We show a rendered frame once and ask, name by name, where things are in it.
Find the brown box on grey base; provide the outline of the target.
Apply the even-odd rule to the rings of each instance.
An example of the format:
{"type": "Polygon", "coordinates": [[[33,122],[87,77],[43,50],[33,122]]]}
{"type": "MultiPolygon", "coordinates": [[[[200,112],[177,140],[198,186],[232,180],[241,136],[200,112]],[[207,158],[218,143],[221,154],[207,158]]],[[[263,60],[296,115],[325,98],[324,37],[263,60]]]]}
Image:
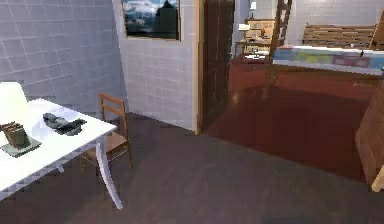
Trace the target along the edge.
{"type": "Polygon", "coordinates": [[[7,140],[7,143],[0,146],[0,149],[14,158],[27,154],[41,145],[39,141],[26,133],[23,125],[16,122],[0,125],[0,132],[5,134],[7,140]]]}

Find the brown wooden chair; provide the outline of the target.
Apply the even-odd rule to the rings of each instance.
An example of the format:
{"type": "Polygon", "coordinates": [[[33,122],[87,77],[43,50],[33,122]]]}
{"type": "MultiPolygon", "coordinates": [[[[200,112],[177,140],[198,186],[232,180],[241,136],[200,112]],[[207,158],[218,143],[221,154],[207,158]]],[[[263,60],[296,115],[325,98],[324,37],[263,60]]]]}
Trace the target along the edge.
{"type": "Polygon", "coordinates": [[[126,114],[125,102],[123,99],[110,96],[105,93],[99,94],[100,118],[102,121],[108,122],[107,114],[114,114],[118,120],[113,123],[117,125],[117,130],[106,136],[105,149],[107,160],[109,162],[126,154],[130,168],[133,168],[133,159],[130,147],[130,138],[128,130],[128,119],[126,114]]]}

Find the dark grey crumpled cloth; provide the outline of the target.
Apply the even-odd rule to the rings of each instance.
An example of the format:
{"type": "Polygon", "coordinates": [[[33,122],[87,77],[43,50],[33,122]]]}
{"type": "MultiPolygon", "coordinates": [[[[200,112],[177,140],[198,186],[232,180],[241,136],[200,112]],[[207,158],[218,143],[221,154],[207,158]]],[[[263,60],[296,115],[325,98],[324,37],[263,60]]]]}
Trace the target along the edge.
{"type": "Polygon", "coordinates": [[[81,126],[86,124],[83,119],[76,119],[74,121],[67,121],[63,117],[57,117],[52,113],[45,113],[43,115],[44,123],[56,133],[60,135],[74,136],[82,131],[81,126]]]}

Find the dark brown room door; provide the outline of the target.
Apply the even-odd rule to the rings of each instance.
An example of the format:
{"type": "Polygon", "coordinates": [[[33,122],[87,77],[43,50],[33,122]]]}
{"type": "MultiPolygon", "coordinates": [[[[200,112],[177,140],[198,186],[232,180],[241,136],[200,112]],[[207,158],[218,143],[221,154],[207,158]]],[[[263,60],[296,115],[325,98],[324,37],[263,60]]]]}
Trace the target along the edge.
{"type": "Polygon", "coordinates": [[[222,112],[228,93],[235,0],[204,2],[202,129],[222,112]]]}

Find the brown wooden cupboard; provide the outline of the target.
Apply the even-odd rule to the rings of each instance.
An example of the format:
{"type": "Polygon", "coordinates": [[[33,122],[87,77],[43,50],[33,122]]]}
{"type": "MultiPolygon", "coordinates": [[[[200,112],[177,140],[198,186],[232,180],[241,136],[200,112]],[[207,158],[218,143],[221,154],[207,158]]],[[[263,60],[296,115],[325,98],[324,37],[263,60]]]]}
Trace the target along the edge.
{"type": "Polygon", "coordinates": [[[384,81],[377,84],[355,137],[368,185],[384,165],[384,81]]]}

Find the wooden desk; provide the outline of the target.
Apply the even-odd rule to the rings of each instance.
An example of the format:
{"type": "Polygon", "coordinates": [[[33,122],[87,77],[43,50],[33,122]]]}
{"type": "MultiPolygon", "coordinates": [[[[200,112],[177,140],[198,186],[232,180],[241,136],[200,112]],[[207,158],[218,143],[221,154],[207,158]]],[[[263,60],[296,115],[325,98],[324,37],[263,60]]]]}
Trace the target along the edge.
{"type": "Polygon", "coordinates": [[[270,47],[271,44],[269,41],[236,41],[234,55],[237,55],[238,48],[241,48],[242,54],[268,55],[270,52],[270,47]]]}

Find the white table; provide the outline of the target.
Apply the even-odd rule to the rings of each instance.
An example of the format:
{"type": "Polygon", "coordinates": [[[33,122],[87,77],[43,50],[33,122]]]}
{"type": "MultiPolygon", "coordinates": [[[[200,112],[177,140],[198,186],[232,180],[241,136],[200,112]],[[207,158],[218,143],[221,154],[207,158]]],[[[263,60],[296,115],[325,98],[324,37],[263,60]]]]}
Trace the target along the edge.
{"type": "Polygon", "coordinates": [[[41,145],[18,158],[0,149],[0,201],[55,169],[63,171],[65,163],[95,146],[98,167],[109,195],[116,207],[122,209],[104,148],[107,135],[116,126],[44,99],[30,101],[28,111],[23,125],[27,134],[41,145]],[[75,136],[59,135],[46,126],[42,118],[44,113],[52,113],[69,121],[83,119],[86,123],[75,136]]]}

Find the wooden slatted headboard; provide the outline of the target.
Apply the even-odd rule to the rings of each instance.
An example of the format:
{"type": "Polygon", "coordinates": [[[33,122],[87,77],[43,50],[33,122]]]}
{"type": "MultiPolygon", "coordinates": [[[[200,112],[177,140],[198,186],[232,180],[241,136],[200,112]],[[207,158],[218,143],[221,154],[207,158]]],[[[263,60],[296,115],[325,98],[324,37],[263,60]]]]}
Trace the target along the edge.
{"type": "Polygon", "coordinates": [[[368,49],[374,25],[306,25],[302,44],[313,47],[368,49]]]}

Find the bed with colourful cover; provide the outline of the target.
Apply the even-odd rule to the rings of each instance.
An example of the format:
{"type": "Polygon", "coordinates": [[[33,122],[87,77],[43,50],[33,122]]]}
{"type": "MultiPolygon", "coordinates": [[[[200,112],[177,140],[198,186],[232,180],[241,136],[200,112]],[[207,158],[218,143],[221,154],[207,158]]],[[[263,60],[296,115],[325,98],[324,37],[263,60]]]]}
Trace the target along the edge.
{"type": "Polygon", "coordinates": [[[384,51],[283,46],[275,51],[273,64],[384,76],[384,51]]]}

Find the wooden shelf unit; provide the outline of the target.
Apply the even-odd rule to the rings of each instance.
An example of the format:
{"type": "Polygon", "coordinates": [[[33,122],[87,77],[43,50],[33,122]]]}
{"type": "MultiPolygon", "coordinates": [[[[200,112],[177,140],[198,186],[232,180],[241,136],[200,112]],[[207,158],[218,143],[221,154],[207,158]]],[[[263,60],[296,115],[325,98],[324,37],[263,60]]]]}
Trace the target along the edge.
{"type": "Polygon", "coordinates": [[[245,23],[250,26],[245,34],[246,41],[271,41],[274,19],[248,19],[245,23]]]}

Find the wooden ladder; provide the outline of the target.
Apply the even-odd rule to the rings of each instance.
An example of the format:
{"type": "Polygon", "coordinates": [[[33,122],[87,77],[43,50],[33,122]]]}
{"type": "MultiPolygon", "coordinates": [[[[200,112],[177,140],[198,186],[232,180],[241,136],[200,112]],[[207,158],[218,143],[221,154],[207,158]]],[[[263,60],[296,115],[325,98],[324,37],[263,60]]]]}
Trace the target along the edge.
{"type": "Polygon", "coordinates": [[[269,87],[275,79],[273,60],[275,51],[285,42],[288,21],[290,18],[293,0],[278,0],[275,13],[275,24],[270,45],[270,51],[266,62],[266,77],[263,86],[262,99],[266,100],[269,87]]]}

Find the framed mountain picture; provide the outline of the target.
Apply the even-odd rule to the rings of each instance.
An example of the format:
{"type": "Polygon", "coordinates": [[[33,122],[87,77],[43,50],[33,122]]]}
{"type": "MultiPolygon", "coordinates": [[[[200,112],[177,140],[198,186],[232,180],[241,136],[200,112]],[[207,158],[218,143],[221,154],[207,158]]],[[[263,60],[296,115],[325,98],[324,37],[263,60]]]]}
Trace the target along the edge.
{"type": "Polygon", "coordinates": [[[121,0],[127,37],[179,40],[180,0],[121,0]]]}

